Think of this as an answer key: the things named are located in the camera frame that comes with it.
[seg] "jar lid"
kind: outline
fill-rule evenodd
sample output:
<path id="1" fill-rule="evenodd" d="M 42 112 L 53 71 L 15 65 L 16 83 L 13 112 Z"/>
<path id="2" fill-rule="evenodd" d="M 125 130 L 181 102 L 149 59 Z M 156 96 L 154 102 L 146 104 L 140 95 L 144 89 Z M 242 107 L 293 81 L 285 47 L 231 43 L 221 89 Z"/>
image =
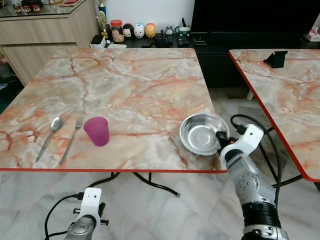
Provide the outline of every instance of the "jar lid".
<path id="1" fill-rule="evenodd" d="M 111 20 L 111 26 L 120 27 L 122 26 L 122 21 L 120 19 Z"/>

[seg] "marble table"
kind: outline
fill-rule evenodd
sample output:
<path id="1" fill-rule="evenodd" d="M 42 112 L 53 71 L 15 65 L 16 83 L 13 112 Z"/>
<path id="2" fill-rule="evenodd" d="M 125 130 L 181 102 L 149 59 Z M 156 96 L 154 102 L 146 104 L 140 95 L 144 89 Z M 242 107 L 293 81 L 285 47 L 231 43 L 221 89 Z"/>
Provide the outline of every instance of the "marble table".
<path id="1" fill-rule="evenodd" d="M 229 55 L 302 176 L 320 182 L 320 50 L 288 49 L 283 68 L 263 62 L 281 49 L 236 49 Z"/>
<path id="2" fill-rule="evenodd" d="M 0 170 L 225 173 L 217 154 L 182 146 L 181 122 L 197 112 L 214 108 L 191 48 L 60 51 L 0 115 Z M 95 146 L 81 128 L 60 165 L 78 116 L 107 118 L 110 142 Z"/>

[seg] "black phone holder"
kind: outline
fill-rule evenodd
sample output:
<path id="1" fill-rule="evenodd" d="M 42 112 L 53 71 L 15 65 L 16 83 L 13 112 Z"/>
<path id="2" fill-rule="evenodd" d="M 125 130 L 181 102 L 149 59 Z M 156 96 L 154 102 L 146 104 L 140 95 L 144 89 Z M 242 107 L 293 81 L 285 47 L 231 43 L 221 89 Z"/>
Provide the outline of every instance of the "black phone holder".
<path id="1" fill-rule="evenodd" d="M 267 59 L 263 60 L 273 69 L 283 68 L 288 51 L 274 51 Z"/>

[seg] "cartoon figurine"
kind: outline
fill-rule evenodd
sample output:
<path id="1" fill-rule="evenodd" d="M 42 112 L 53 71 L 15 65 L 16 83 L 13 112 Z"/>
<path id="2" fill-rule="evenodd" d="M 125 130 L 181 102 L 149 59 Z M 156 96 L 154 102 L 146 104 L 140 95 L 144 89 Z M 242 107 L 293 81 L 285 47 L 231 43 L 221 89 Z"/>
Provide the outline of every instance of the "cartoon figurine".
<path id="1" fill-rule="evenodd" d="M 150 39 L 154 38 L 156 36 L 156 25 L 148 23 L 145 26 L 145 35 Z"/>
<path id="2" fill-rule="evenodd" d="M 134 35 L 134 27 L 130 23 L 123 25 L 123 34 L 126 38 L 131 38 Z"/>
<path id="3" fill-rule="evenodd" d="M 166 34 L 166 35 L 172 35 L 172 34 L 174 34 L 174 30 L 173 30 L 172 26 L 166 27 L 165 34 Z"/>
<path id="4" fill-rule="evenodd" d="M 142 23 L 137 23 L 134 25 L 134 35 L 141 39 L 145 35 L 145 26 Z"/>

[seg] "wooden cabinet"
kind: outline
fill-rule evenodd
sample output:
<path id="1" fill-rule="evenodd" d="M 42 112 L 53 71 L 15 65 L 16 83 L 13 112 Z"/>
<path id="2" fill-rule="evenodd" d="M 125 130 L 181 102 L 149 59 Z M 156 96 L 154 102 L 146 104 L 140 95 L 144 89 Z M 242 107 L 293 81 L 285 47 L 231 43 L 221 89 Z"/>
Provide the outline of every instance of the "wooden cabinet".
<path id="1" fill-rule="evenodd" d="M 89 48 L 98 34 L 93 0 L 80 0 L 71 8 L 56 7 L 52 14 L 0 17 L 0 49 L 23 85 L 56 51 Z"/>

